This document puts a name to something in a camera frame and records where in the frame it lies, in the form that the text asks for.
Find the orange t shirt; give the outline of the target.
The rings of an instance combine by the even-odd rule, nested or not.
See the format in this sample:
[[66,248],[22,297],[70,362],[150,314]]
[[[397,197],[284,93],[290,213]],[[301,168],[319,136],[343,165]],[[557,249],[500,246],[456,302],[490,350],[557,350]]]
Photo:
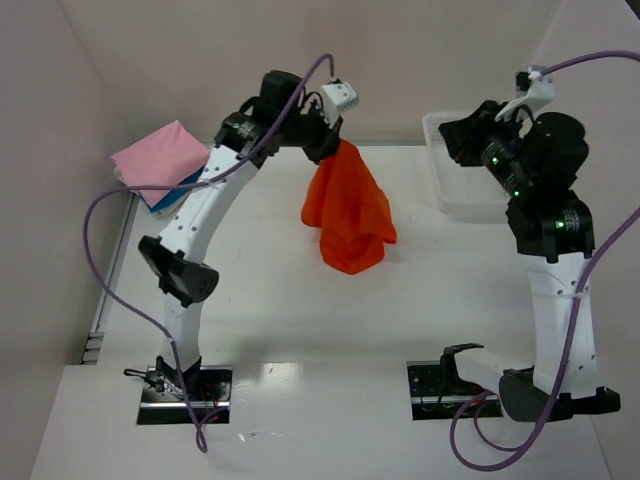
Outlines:
[[381,263],[385,247],[398,240],[386,194],[359,149],[346,140],[321,161],[309,184],[301,221],[319,230],[323,261],[348,275]]

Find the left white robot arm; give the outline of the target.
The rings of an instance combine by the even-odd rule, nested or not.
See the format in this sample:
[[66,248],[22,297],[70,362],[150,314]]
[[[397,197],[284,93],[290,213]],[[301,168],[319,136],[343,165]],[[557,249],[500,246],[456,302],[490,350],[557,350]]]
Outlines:
[[258,95],[226,117],[200,175],[204,188],[192,191],[155,237],[138,249],[158,278],[163,294],[163,327],[170,338],[156,359],[166,387],[178,396],[198,384],[199,329],[205,300],[219,274],[205,264],[211,239],[241,190],[282,147],[299,147],[315,164],[334,154],[344,111],[358,95],[336,77],[307,92],[301,77],[279,70],[264,75]]

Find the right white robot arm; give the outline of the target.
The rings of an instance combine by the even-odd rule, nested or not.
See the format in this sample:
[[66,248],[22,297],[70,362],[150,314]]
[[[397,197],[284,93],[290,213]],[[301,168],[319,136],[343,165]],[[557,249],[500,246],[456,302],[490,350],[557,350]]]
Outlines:
[[572,189],[589,154],[584,126],[563,113],[534,116],[527,106],[504,120],[501,108],[486,101],[438,131],[452,160],[486,168],[509,197],[507,223],[533,300],[535,361],[517,366],[464,345],[454,354],[456,377],[494,392],[516,422],[616,412],[620,396],[598,365],[585,271],[595,252],[593,219]]

